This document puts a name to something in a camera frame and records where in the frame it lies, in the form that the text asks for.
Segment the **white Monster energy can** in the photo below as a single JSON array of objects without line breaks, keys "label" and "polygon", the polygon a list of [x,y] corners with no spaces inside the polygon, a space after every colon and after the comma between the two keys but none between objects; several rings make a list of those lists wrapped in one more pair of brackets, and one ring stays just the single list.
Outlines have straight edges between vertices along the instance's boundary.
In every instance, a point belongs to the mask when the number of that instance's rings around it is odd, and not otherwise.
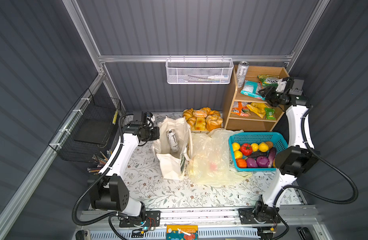
[{"label": "white Monster energy can", "polygon": [[176,153],[179,151],[179,142],[176,136],[176,131],[173,129],[167,130],[167,139],[172,152]]}]

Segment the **teal snack packet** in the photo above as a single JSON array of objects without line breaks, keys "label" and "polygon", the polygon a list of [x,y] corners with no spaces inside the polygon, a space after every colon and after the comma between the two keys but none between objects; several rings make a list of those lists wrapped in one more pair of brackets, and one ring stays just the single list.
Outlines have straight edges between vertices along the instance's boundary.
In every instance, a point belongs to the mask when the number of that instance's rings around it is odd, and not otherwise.
[{"label": "teal snack packet", "polygon": [[255,98],[255,99],[264,101],[265,98],[259,94],[259,91],[262,90],[262,88],[263,87],[261,83],[245,81],[244,86],[241,90],[241,94],[245,96],[249,96],[251,98]]}]

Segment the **cream canvas tote bag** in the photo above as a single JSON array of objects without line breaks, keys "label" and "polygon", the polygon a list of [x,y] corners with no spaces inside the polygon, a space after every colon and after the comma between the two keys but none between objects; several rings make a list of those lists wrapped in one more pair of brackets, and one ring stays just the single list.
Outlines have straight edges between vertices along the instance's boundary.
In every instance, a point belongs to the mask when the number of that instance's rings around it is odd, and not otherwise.
[{"label": "cream canvas tote bag", "polygon": [[187,162],[193,154],[193,140],[190,125],[185,118],[166,117],[158,123],[160,138],[153,141],[152,150],[160,163],[164,179],[181,181]]}]

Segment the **yellow translucent plastic bag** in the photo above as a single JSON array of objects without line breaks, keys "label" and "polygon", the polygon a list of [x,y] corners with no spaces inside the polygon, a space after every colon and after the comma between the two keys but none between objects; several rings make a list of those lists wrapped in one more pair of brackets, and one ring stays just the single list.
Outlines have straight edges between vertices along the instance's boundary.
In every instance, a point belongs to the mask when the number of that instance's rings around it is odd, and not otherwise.
[{"label": "yellow translucent plastic bag", "polygon": [[195,185],[222,187],[243,182],[251,172],[237,172],[232,166],[229,138],[243,131],[223,128],[209,133],[193,133],[193,154],[188,164],[188,176]]}]

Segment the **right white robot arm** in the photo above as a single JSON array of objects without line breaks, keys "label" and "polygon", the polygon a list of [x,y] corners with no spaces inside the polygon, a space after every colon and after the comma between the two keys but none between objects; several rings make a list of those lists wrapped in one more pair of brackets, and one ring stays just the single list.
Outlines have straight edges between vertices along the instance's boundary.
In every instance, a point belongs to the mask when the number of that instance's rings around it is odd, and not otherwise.
[{"label": "right white robot arm", "polygon": [[306,173],[317,162],[308,147],[311,141],[308,111],[311,105],[304,95],[304,81],[295,77],[278,80],[277,87],[260,90],[272,107],[283,105],[288,120],[289,142],[287,149],[278,151],[274,159],[276,174],[269,189],[260,196],[253,209],[239,209],[242,224],[277,223],[276,211],[284,195],[284,187],[291,185],[298,177]]}]

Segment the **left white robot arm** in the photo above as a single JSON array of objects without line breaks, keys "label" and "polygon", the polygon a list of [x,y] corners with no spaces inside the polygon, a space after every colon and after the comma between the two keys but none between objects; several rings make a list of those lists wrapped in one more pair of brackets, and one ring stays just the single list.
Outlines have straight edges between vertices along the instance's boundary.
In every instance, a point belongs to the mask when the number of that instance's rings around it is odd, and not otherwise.
[{"label": "left white robot arm", "polygon": [[113,154],[99,174],[88,181],[91,185],[100,176],[103,177],[89,190],[89,198],[93,209],[115,211],[137,222],[144,222],[145,205],[130,197],[129,189],[124,183],[125,171],[140,142],[158,140],[160,129],[154,126],[155,118],[150,112],[134,113],[133,119],[126,125],[123,125],[124,118],[122,116],[118,121],[119,140]]}]

